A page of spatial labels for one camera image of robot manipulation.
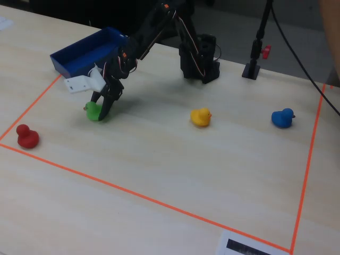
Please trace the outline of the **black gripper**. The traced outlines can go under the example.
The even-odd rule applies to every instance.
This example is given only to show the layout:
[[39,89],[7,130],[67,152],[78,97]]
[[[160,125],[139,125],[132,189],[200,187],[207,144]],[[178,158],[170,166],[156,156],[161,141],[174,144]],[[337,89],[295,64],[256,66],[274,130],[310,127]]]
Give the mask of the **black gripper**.
[[91,96],[91,106],[95,107],[97,101],[103,96],[103,104],[98,117],[102,121],[109,113],[114,101],[117,101],[123,93],[122,79],[126,79],[138,64],[139,44],[135,39],[127,39],[122,45],[117,45],[111,52],[110,59],[103,68],[103,78],[106,82],[101,92],[94,91]]

